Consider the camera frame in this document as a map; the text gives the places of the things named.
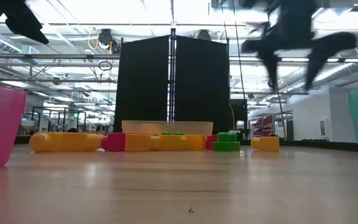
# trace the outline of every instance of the toy block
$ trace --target toy block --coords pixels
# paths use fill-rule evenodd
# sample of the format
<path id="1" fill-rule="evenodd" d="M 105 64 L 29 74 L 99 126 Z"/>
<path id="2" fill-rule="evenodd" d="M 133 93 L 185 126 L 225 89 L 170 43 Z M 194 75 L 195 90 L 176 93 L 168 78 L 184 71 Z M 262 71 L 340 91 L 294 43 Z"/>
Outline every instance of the toy block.
<path id="1" fill-rule="evenodd" d="M 161 135 L 158 151 L 186 151 L 187 137 L 181 135 Z"/>
<path id="2" fill-rule="evenodd" d="M 35 152 L 94 152 L 103 136 L 88 133 L 37 133 L 30 138 Z"/>
<path id="3" fill-rule="evenodd" d="M 214 142 L 214 151 L 232 152 L 240 151 L 240 142 Z"/>
<path id="4" fill-rule="evenodd" d="M 218 133 L 219 142 L 236 142 L 237 135 L 231 133 Z"/>
<path id="5" fill-rule="evenodd" d="M 279 137 L 260 137 L 251 140 L 251 148 L 265 152 L 280 152 Z"/>
<path id="6" fill-rule="evenodd" d="M 126 152 L 147 152 L 152 150 L 153 141 L 149 134 L 126 134 Z"/>
<path id="7" fill-rule="evenodd" d="M 187 149 L 189 151 L 205 150 L 205 136 L 202 135 L 186 135 Z"/>
<path id="8" fill-rule="evenodd" d="M 206 144 L 205 147 L 207 150 L 213 150 L 214 149 L 214 142 L 218 140 L 218 137 L 216 135 L 208 136 L 206 138 Z"/>
<path id="9" fill-rule="evenodd" d="M 126 133 L 111 133 L 108 135 L 109 147 L 107 151 L 121 152 L 125 150 Z"/>

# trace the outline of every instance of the metal frame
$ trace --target metal frame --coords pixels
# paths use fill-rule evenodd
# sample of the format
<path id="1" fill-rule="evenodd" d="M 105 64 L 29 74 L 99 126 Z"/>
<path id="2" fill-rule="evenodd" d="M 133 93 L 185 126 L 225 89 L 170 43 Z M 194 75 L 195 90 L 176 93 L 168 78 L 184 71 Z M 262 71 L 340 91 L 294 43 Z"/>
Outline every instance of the metal frame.
<path id="1" fill-rule="evenodd" d="M 60 110 L 51 110 L 50 108 L 61 108 L 58 106 L 33 106 L 31 112 L 31 120 L 34 121 L 34 113 L 35 110 L 40 109 L 40 110 L 48 110 L 49 111 L 49 116 L 52 114 L 53 111 L 58 112 L 58 118 L 57 121 L 58 123 L 60 122 L 60 113 L 62 113 Z M 76 113 L 78 114 L 77 117 L 77 124 L 76 124 L 76 128 L 78 129 L 78 125 L 79 125 L 79 120 L 80 120 L 80 114 L 84 113 L 85 117 L 84 117 L 84 128 L 83 131 L 86 131 L 85 127 L 86 127 L 86 112 L 85 111 L 79 111 L 79 110 L 68 110 L 67 108 L 64 108 L 64 112 L 63 112 L 63 124 L 62 124 L 62 132 L 65 131 L 65 123 L 66 123 L 66 113 Z M 38 113 L 39 114 L 39 118 L 38 118 L 38 127 L 40 126 L 40 120 L 41 120 L 41 116 L 42 116 L 42 112 Z M 50 121 L 48 121 L 48 132 L 50 131 Z"/>

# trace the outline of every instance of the blurry black object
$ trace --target blurry black object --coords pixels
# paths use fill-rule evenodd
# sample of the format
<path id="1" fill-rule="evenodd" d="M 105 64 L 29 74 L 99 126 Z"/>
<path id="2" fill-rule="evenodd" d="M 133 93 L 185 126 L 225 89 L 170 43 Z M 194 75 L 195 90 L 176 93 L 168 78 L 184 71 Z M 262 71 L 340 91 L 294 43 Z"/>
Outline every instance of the blurry black object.
<path id="1" fill-rule="evenodd" d="M 280 8 L 277 23 L 261 24 L 263 34 L 260 39 L 246 40 L 241 47 L 242 53 L 257 52 L 263 61 L 270 79 L 270 87 L 277 89 L 276 50 L 312 49 L 309 54 L 309 65 L 306 73 L 305 89 L 311 88 L 314 78 L 323 68 L 329 57 L 342 50 L 356 47 L 356 36 L 350 32 L 337 32 L 319 39 L 313 39 L 311 31 L 312 15 L 317 10 L 314 0 L 259 0 L 266 2 L 268 17 L 271 12 Z M 258 0 L 240 0 L 240 5 L 252 8 Z"/>
<path id="2" fill-rule="evenodd" d="M 5 14 L 5 24 L 14 33 L 37 42 L 48 44 L 49 40 L 40 31 L 41 23 L 25 4 L 25 0 L 0 0 L 0 16 Z"/>
<path id="3" fill-rule="evenodd" d="M 67 130 L 67 132 L 70 132 L 70 133 L 77 133 L 78 130 L 76 128 L 70 128 L 69 130 Z"/>

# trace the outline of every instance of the black partition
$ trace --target black partition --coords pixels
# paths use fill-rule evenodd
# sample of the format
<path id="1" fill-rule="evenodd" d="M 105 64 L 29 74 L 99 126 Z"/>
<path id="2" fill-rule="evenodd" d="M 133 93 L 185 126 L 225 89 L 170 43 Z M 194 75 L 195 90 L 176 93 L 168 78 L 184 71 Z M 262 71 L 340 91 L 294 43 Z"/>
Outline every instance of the black partition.
<path id="1" fill-rule="evenodd" d="M 175 121 L 212 121 L 216 134 L 229 130 L 227 45 L 177 36 Z"/>
<path id="2" fill-rule="evenodd" d="M 169 36 L 123 43 L 114 132 L 123 120 L 166 121 Z"/>

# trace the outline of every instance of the ceiling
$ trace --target ceiling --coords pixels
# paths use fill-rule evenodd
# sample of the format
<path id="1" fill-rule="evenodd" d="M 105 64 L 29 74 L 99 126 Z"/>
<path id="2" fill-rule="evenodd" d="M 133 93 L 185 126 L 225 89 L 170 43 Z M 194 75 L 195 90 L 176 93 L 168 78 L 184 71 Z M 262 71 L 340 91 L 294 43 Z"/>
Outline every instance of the ceiling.
<path id="1" fill-rule="evenodd" d="M 318 37 L 340 30 L 354 32 L 358 35 L 358 11 L 351 11 L 351 1 L 331 1 L 334 9 L 321 9 L 316 12 L 313 27 Z M 28 5 L 44 25 L 42 32 L 49 38 L 48 45 L 13 34 L 4 23 L 5 17 L 0 17 L 0 37 L 13 46 L 21 48 L 29 45 L 41 54 L 108 54 L 108 51 L 96 44 L 97 33 L 101 29 L 111 29 L 113 37 L 124 41 L 134 41 L 169 35 L 172 27 L 176 28 L 177 35 L 194 37 L 200 29 L 208 29 L 214 41 L 226 42 L 230 38 L 230 55 L 238 57 L 237 36 L 240 44 L 248 37 L 257 37 L 258 32 L 249 34 L 254 22 L 267 21 L 267 15 L 262 8 L 253 10 L 236 9 L 236 14 L 229 7 L 214 9 L 210 7 L 211 0 L 27 0 Z M 273 13 L 270 21 L 274 24 L 277 13 Z M 308 50 L 292 50 L 277 52 L 281 57 L 305 57 Z M 254 57 L 252 54 L 243 54 L 242 57 Z M 342 52 L 336 57 L 358 57 L 354 50 Z M 0 63 L 16 63 L 15 60 L 0 60 Z M 40 63 L 81 63 L 74 60 L 40 60 Z M 116 79 L 118 75 L 119 60 L 113 60 L 111 71 L 103 73 L 103 79 L 110 77 Z M 287 62 L 278 68 L 279 79 L 287 83 L 291 76 L 305 63 Z M 29 67 L 11 67 L 23 77 L 29 76 Z M 63 79 L 94 80 L 102 71 L 94 66 L 77 67 L 33 67 L 33 74 L 37 78 L 48 79 L 60 77 Z M 246 63 L 242 66 L 242 76 L 245 91 L 270 91 L 267 86 L 267 73 L 260 62 Z M 240 82 L 241 72 L 238 63 L 231 63 L 232 91 L 242 91 Z M 82 88 L 87 91 L 111 90 L 110 93 L 100 93 L 111 102 L 115 100 L 117 86 L 114 83 L 28 83 L 28 85 L 52 89 Z M 48 96 L 62 96 L 61 93 L 43 92 Z M 91 101 L 79 93 L 65 92 L 64 96 L 76 101 Z M 240 94 L 233 94 L 232 98 L 242 98 Z"/>

